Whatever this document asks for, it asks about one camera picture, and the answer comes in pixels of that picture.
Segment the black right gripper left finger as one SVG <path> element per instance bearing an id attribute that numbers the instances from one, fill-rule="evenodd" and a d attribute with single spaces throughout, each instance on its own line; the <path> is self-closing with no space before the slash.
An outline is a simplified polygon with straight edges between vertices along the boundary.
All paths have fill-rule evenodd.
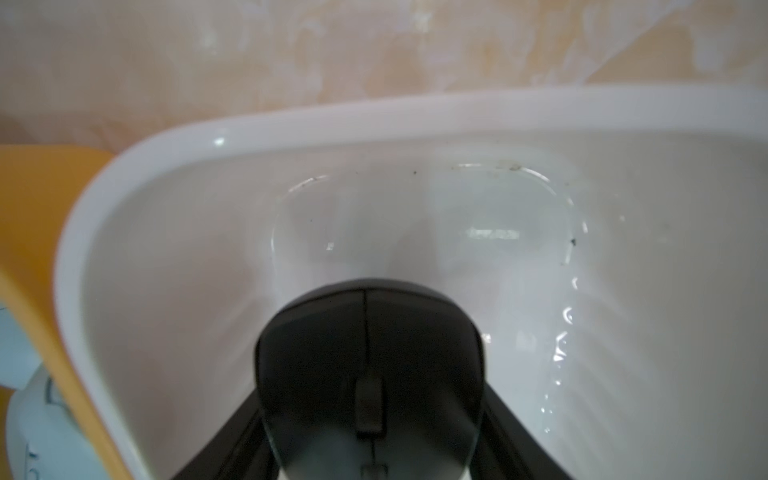
<path id="1" fill-rule="evenodd" d="M 257 398 L 247 398 L 216 435 L 174 480 L 277 479 L 272 452 Z"/>

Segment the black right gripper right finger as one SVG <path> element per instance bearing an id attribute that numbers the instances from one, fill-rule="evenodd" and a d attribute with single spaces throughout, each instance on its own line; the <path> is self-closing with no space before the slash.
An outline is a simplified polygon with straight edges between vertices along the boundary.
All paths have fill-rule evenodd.
<path id="1" fill-rule="evenodd" d="M 571 479 L 488 383 L 484 387 L 483 417 L 469 474 L 475 480 Z"/>

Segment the light blue mouse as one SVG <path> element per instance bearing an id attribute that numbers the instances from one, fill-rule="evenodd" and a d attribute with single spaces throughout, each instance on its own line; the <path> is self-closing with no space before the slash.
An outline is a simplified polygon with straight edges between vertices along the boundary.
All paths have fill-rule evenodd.
<path id="1" fill-rule="evenodd" d="M 14 479 L 109 477 L 44 367 L 11 396 L 5 440 Z"/>
<path id="2" fill-rule="evenodd" d="M 11 311 L 0 310 L 1 386 L 22 390 L 42 365 L 42 359 Z"/>

